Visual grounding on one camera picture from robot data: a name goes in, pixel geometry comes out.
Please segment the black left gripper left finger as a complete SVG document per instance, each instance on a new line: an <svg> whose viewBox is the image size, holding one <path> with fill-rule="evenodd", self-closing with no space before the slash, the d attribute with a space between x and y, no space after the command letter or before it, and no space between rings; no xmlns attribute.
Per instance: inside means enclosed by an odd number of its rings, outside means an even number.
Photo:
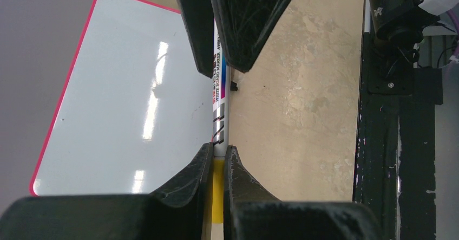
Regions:
<svg viewBox="0 0 459 240"><path fill-rule="evenodd" d="M214 15L211 0L176 0L198 72L213 76Z"/></svg>

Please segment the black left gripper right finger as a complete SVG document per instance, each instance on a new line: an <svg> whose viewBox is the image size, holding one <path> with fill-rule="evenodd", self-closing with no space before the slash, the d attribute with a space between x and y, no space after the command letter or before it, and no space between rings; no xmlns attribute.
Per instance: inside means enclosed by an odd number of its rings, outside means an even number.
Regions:
<svg viewBox="0 0 459 240"><path fill-rule="evenodd" d="M211 0L226 63L249 72L291 0Z"/></svg>

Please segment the white whiteboard marker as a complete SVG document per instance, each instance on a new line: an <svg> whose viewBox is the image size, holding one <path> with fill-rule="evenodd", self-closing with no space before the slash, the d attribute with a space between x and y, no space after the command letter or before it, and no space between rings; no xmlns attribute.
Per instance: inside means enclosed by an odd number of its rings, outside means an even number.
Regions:
<svg viewBox="0 0 459 240"><path fill-rule="evenodd" d="M214 23L213 45L213 132L214 158L225 160L229 137L229 95L231 70L227 66L217 24ZM213 232L223 228L223 223L212 223Z"/></svg>

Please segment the red framed whiteboard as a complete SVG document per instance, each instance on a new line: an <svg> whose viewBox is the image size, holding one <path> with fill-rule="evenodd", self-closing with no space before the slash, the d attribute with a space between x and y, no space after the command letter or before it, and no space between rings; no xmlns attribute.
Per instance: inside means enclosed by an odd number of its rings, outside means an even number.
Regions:
<svg viewBox="0 0 459 240"><path fill-rule="evenodd" d="M154 191L211 140L212 90L178 11L94 0L30 193Z"/></svg>

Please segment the yellow marker cap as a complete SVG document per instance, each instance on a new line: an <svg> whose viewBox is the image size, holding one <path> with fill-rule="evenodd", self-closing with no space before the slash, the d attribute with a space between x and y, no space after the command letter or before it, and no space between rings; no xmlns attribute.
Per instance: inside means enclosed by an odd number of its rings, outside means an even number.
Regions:
<svg viewBox="0 0 459 240"><path fill-rule="evenodd" d="M213 160L213 186L212 186L212 223L224 222L224 168L223 159Z"/></svg>

